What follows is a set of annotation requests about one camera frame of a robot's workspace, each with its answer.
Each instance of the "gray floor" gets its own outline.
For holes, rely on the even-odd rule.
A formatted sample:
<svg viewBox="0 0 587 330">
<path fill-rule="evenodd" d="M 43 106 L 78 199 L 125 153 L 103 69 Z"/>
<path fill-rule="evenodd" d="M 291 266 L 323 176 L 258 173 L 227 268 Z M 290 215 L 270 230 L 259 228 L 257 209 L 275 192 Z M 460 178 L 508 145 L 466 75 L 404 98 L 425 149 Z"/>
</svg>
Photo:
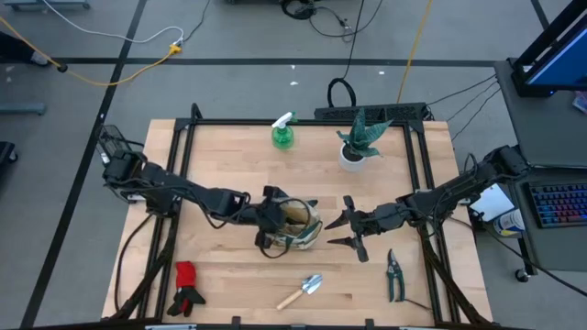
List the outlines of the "gray floor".
<svg viewBox="0 0 587 330">
<path fill-rule="evenodd" d="M 568 1 L 540 3 L 548 19 L 552 19 Z M 90 11 L 70 9 L 63 13 L 86 28 L 125 34 L 137 2 L 95 0 L 91 1 Z M 348 56 L 348 44 L 318 36 L 306 22 L 284 16 L 278 6 L 261 0 L 241 3 L 226 5 L 222 0 L 212 0 L 207 20 L 179 58 Z M 358 3 L 324 2 L 348 17 L 349 22 L 356 19 Z M 137 38 L 168 25 L 189 30 L 204 4 L 202 0 L 149 0 Z M 377 1 L 367 0 L 364 15 L 369 17 L 376 5 Z M 406 59 L 425 6 L 425 0 L 384 0 L 380 14 L 359 35 L 355 58 Z M 120 40 L 84 35 L 43 11 L 14 13 L 0 7 L 0 16 L 57 57 L 115 58 L 122 46 Z M 316 24 L 338 33 L 332 19 L 321 14 Z M 502 60 L 518 55 L 540 29 L 529 0 L 436 1 L 416 58 Z M 129 57 L 163 55 L 176 38 L 173 33 L 149 44 L 133 45 Z M 113 67 L 71 65 L 72 70 L 101 81 L 110 78 Z M 122 75 L 128 76 L 140 67 L 126 65 Z M 276 117 L 296 111 L 300 117 L 311 118 L 316 107 L 327 105 L 329 81 L 343 71 L 341 66 L 161 66 L 119 86 L 106 121 L 116 124 L 127 138 L 144 140 L 151 119 L 188 116 L 192 102 L 200 105 L 206 117 Z M 359 104 L 392 103 L 403 71 L 399 66 L 357 66 L 350 69 L 348 80 L 353 83 Z M 492 74 L 491 68 L 414 67 L 402 102 L 431 102 Z M 22 319 L 105 90 L 79 83 L 53 69 L 21 64 L 0 64 L 0 84 L 3 102 L 37 101 L 48 105 L 44 116 L 0 117 L 0 140 L 17 143 L 20 154 L 20 161 L 4 177 L 0 188 L 0 328 L 11 328 L 18 327 Z M 481 90 L 433 105 L 437 119 L 450 117 Z M 453 135 L 484 98 L 450 121 Z M 347 102 L 344 92 L 336 89 L 335 103 Z M 481 157 L 497 146 L 514 143 L 504 100 L 497 94 L 455 141 L 455 152 L 461 164 L 467 152 Z M 102 188 L 100 174 L 99 159 L 94 157 L 36 325 L 95 321 L 102 312 L 126 207 Z M 584 298 L 544 275 L 528 284 L 517 283 L 513 271 L 520 267 L 519 259 L 489 237 L 479 237 L 478 249 L 496 321 L 538 329 L 587 327 L 587 315 L 581 313 L 587 307 Z M 557 274 L 587 288 L 583 273 Z"/>
</svg>

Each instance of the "keyboard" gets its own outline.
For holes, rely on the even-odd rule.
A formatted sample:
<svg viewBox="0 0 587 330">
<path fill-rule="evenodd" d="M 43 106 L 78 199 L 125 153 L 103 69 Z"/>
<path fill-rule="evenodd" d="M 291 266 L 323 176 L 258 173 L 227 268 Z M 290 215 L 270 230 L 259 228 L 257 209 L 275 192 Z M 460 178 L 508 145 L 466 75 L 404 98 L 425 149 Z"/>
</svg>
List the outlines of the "keyboard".
<svg viewBox="0 0 587 330">
<path fill-rule="evenodd" d="M 587 182 L 531 182 L 527 189 L 539 227 L 587 226 Z"/>
<path fill-rule="evenodd" d="M 381 104 L 319 108 L 314 111 L 314 118 L 353 120 L 361 108 L 365 109 L 365 118 L 368 121 L 383 121 L 386 118 L 387 120 L 393 119 L 399 121 L 421 121 L 426 114 L 425 103 Z"/>
</svg>

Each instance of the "caster wheel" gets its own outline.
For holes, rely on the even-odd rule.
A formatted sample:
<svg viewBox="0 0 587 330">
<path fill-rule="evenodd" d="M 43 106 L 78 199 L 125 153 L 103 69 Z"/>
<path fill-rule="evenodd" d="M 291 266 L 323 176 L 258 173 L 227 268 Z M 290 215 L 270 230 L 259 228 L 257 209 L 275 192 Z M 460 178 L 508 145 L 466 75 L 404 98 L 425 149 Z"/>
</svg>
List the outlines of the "caster wheel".
<svg viewBox="0 0 587 330">
<path fill-rule="evenodd" d="M 13 164 L 13 163 L 16 163 L 16 162 L 17 162 L 17 160 L 18 160 L 18 154 L 17 154 L 17 153 L 15 153 L 15 151 L 13 150 L 13 151 L 10 153 L 10 157 L 8 157 L 8 162 L 9 162 L 10 164 Z"/>
<path fill-rule="evenodd" d="M 522 283 L 526 283 L 526 282 L 530 281 L 530 277 L 526 273 L 525 269 L 516 270 L 515 271 L 515 278 L 517 279 L 517 281 L 522 282 Z"/>
</svg>

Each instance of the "wooden table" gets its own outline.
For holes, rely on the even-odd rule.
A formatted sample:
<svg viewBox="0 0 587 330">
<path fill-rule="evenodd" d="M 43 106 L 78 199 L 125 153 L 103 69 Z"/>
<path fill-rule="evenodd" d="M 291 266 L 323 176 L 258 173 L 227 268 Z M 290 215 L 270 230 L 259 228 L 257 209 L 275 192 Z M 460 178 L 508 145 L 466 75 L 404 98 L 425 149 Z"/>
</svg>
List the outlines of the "wooden table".
<svg viewBox="0 0 587 330">
<path fill-rule="evenodd" d="M 153 120 L 147 136 L 145 154 L 150 161 L 165 164 L 172 139 L 173 120 Z M 447 124 L 426 122 L 426 142 L 434 180 L 441 184 L 458 175 Z M 348 173 L 338 166 L 341 140 L 336 130 L 349 127 L 296 126 L 295 145 L 280 151 L 271 145 L 269 126 L 197 126 L 188 179 L 207 187 L 224 187 L 249 192 L 253 202 L 261 198 L 264 185 L 277 185 L 291 196 L 316 198 L 325 225 L 335 220 L 350 194 L 358 209 L 372 210 L 377 204 L 394 201 L 411 193 L 404 133 L 390 127 L 375 147 L 381 158 L 368 159 L 359 173 Z M 413 138 L 419 178 L 423 168 Z M 181 152 L 176 172 L 179 171 Z M 458 209 L 458 219 L 467 219 Z M 145 218 L 144 204 L 129 207 L 121 244 Z M 130 243 L 124 258 L 120 299 L 123 302 L 144 275 L 154 221 Z M 463 225 L 444 224 L 453 278 L 473 305 L 486 318 L 491 311 L 472 232 Z M 370 261 L 359 263 L 348 247 L 327 244 L 332 238 L 350 234 L 348 226 L 322 231 L 315 245 L 306 251 L 291 251 L 268 259 L 254 246 L 256 227 L 227 225 L 213 229 L 202 211 L 183 203 L 174 261 L 190 260 L 197 268 L 197 290 L 206 305 L 196 305 L 189 319 L 169 317 L 164 322 L 227 324 L 240 316 L 243 324 L 364 325 L 372 318 L 377 325 L 433 325 L 431 312 L 409 302 L 388 301 L 385 276 L 386 255 L 393 248 L 404 271 L 406 297 L 430 306 L 429 291 L 420 238 L 410 226 L 381 236 L 364 239 Z M 299 288 L 301 280 L 321 273 L 322 286 L 278 312 L 275 306 Z M 175 292 L 175 269 L 169 282 L 167 304 Z M 147 315 L 153 315 L 159 281 L 151 288 Z M 443 317 L 449 320 L 444 286 L 439 285 Z M 114 273 L 103 315 L 114 313 Z"/>
</svg>

